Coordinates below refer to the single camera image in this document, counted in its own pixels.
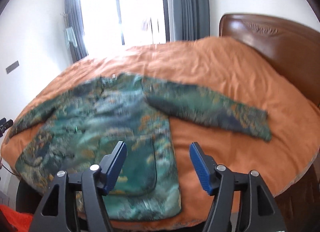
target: window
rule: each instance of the window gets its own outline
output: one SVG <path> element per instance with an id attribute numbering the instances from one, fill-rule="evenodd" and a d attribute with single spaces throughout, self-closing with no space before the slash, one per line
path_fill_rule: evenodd
<path id="1" fill-rule="evenodd" d="M 80 1 L 89 55 L 166 42 L 163 0 Z"/>

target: orange-red fabric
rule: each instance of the orange-red fabric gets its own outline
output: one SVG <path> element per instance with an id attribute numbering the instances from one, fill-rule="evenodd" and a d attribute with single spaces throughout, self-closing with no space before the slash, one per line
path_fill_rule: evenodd
<path id="1" fill-rule="evenodd" d="M 202 127 L 170 118 L 178 166 L 182 212 L 155 222 L 113 222 L 135 230 L 174 229 L 204 221 L 212 198 L 202 190 L 189 158 L 189 144 L 197 141 L 206 154 L 232 171 L 258 170 L 273 195 L 299 180 L 320 145 L 320 110 L 280 76 L 252 48 L 232 38 L 204 38 L 195 42 L 134 47 L 107 59 L 84 59 L 54 79 L 21 113 L 98 75 L 135 72 L 186 84 L 206 86 L 228 97 L 268 111 L 269 143 L 219 128 Z M 33 127 L 2 144 L 1 155 L 14 167 L 36 134 Z M 237 211 L 235 194 L 233 211 Z"/>
<path id="2" fill-rule="evenodd" d="M 16 212 L 6 205 L 0 205 L 0 211 L 2 211 L 7 221 L 17 229 L 17 232 L 29 231 L 33 215 Z"/>

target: black cable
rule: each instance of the black cable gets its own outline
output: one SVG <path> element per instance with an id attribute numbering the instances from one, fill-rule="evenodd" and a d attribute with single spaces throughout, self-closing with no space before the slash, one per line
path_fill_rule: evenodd
<path id="1" fill-rule="evenodd" d="M 19 174 L 14 174 L 13 172 L 9 171 L 4 165 L 2 165 L 2 167 L 4 167 L 8 172 L 10 172 L 11 174 L 13 174 L 14 176 L 20 177 L 21 175 Z"/>

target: wooden headboard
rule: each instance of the wooden headboard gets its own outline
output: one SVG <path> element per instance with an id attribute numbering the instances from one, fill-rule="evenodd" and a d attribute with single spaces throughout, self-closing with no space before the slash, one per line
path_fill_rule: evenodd
<path id="1" fill-rule="evenodd" d="M 256 49 L 306 98 L 320 105 L 320 33 L 282 18 L 225 14 L 219 36 L 230 36 Z"/>

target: gray curtain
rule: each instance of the gray curtain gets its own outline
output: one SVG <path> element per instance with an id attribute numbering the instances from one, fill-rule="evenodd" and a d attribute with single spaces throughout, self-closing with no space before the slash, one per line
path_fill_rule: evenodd
<path id="1" fill-rule="evenodd" d="M 73 28 L 78 46 L 70 45 L 73 62 L 88 55 L 84 44 L 84 30 L 80 8 L 80 0 L 65 0 L 65 13 L 69 16 L 69 26 Z"/>
<path id="2" fill-rule="evenodd" d="M 210 35 L 209 0 L 172 0 L 174 41 Z"/>

